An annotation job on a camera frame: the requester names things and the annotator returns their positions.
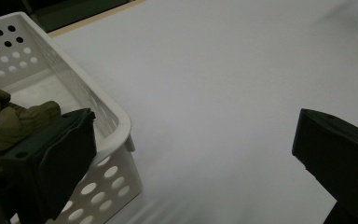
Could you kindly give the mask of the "white perforated plastic basket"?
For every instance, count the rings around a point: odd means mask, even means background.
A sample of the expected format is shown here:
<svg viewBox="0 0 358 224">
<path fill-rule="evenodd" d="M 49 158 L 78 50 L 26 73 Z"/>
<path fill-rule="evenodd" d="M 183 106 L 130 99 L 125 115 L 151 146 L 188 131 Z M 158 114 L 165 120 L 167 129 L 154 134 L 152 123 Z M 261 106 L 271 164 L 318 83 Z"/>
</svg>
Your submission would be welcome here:
<svg viewBox="0 0 358 224">
<path fill-rule="evenodd" d="M 142 190 L 131 153 L 131 120 L 26 14 L 0 17 L 0 89 L 28 107 L 90 108 L 97 155 L 61 214 L 47 224 L 105 224 Z"/>
</svg>

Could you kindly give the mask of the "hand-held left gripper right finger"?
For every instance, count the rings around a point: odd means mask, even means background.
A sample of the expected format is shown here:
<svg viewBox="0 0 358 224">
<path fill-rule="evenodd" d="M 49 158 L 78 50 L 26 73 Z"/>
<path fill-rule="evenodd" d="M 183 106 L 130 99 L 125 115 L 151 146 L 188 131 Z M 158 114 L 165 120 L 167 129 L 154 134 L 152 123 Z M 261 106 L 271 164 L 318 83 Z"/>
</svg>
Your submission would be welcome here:
<svg viewBox="0 0 358 224">
<path fill-rule="evenodd" d="M 358 224 L 358 127 L 301 109 L 292 154 L 337 201 L 330 222 Z"/>
</svg>

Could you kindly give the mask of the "olive green shorts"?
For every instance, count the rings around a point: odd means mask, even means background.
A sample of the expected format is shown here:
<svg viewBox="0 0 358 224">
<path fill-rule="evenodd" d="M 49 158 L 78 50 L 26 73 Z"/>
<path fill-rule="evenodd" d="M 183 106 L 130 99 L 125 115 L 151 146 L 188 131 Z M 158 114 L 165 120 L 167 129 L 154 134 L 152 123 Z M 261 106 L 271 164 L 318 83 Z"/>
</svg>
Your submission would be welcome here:
<svg viewBox="0 0 358 224">
<path fill-rule="evenodd" d="M 54 101 L 25 108 L 10 100 L 11 95 L 0 90 L 0 152 L 9 150 L 61 116 L 61 108 Z"/>
</svg>

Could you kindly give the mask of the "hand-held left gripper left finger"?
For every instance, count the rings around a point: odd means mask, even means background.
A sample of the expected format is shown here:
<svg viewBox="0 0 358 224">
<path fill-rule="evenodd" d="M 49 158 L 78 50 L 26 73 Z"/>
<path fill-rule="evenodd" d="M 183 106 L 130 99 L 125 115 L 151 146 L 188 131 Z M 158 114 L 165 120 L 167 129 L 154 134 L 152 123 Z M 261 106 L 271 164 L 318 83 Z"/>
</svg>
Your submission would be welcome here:
<svg viewBox="0 0 358 224">
<path fill-rule="evenodd" d="M 0 200 L 7 219 L 57 219 L 96 155 L 94 120 L 88 108 L 66 113 L 4 155 Z"/>
</svg>

